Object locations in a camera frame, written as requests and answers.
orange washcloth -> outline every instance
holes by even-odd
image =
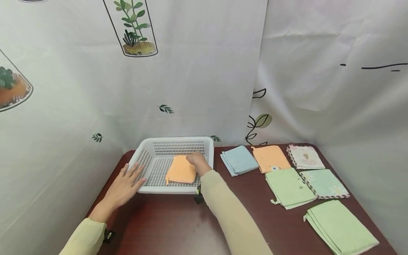
[[[166,185],[169,181],[193,184],[196,174],[195,167],[187,161],[186,156],[174,156],[166,174]]]
[[[261,173],[269,173],[272,171],[273,167],[280,169],[291,168],[285,154],[283,154],[279,146],[272,145],[261,148],[252,148]]]

folded towel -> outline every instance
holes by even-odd
[[[286,151],[296,169],[325,169],[315,148],[290,144]]]
[[[195,167],[188,162],[186,156],[174,156],[173,162],[166,174],[166,185],[169,182],[193,184],[196,174]]]
[[[359,255],[379,244],[338,200],[309,209],[303,217],[306,220],[336,255]]]
[[[239,146],[225,152],[223,151],[220,156],[232,177],[247,173],[259,167],[254,157],[244,146]]]
[[[274,169],[291,168],[285,154],[277,145],[261,148],[252,147],[252,149],[261,173],[269,173]]]
[[[350,194],[329,169],[300,172],[300,177],[318,199],[347,198]]]
[[[266,182],[276,196],[272,204],[281,204],[286,210],[307,204],[316,199],[313,192],[302,182],[295,169],[283,169],[265,174]]]

white curtain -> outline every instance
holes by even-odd
[[[408,254],[408,3],[117,2],[0,5],[1,254],[58,253],[124,152],[190,135],[315,143]]]
[[[318,145],[399,254],[408,254],[407,11],[402,0],[270,1],[244,141]]]
[[[240,143],[266,5],[3,0],[0,253],[57,254],[145,138]]]

dark red table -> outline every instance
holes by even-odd
[[[287,144],[279,146],[285,151]],[[214,149],[214,169],[220,173],[251,214],[274,255],[333,254],[309,223],[302,221],[307,209],[325,200],[317,200],[288,211],[282,206],[271,204],[270,200],[275,199],[275,196],[268,187],[264,175],[258,170],[234,178],[230,176],[220,154],[232,148]],[[337,176],[319,149],[316,150],[325,166]],[[104,197],[120,169],[129,162],[133,153],[134,151],[129,151],[122,156],[91,210]],[[365,255],[397,255],[352,194],[350,198],[342,199],[341,202],[380,242],[379,246]],[[101,255],[230,254],[217,219],[206,204],[197,205],[192,195],[137,194],[114,213],[108,222],[108,228],[115,231],[116,236],[110,244],[102,245],[98,253]]]

light yellow sleeve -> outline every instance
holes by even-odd
[[[201,192],[232,255],[272,255],[252,217],[217,172],[211,170],[201,178]]]
[[[106,224],[84,219],[69,238],[60,255],[96,255],[104,239]]]

